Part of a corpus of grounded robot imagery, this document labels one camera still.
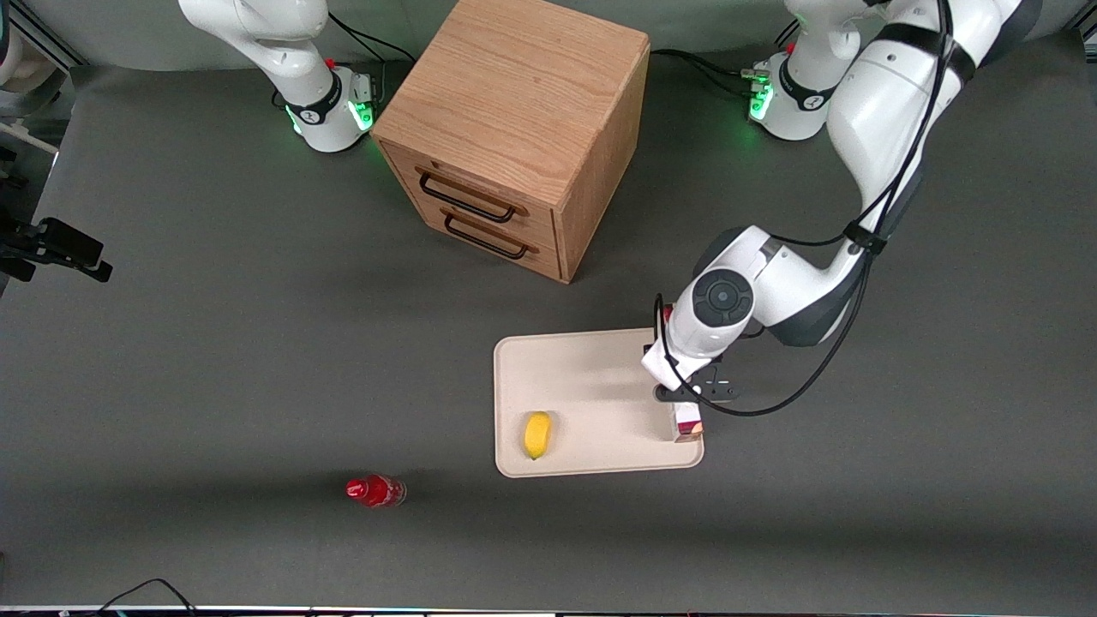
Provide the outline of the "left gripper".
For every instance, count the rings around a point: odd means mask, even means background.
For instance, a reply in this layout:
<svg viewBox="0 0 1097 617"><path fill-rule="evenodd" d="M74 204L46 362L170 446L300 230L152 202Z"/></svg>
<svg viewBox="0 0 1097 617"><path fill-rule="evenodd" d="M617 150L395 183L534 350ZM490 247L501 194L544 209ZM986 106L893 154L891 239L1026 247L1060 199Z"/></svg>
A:
<svg viewBox="0 0 1097 617"><path fill-rule="evenodd" d="M641 363L656 380L654 396L670 404L697 404L697 393L683 388L683 383L697 374L697 392L703 399L723 404L740 396L740 388L730 379L728 368L709 366L713 356L690 356L681 352L666 339L658 337L644 352Z"/></svg>

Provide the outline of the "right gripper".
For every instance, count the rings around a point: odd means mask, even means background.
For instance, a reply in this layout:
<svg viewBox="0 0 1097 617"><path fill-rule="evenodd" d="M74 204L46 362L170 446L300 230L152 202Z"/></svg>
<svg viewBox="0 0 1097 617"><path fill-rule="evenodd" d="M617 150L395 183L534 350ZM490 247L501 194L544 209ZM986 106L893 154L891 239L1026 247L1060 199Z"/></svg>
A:
<svg viewBox="0 0 1097 617"><path fill-rule="evenodd" d="M31 224L1 213L1 270L24 284L34 277L39 257L72 263L79 273L106 284L113 266L101 260L104 248L102 242L59 218Z"/></svg>

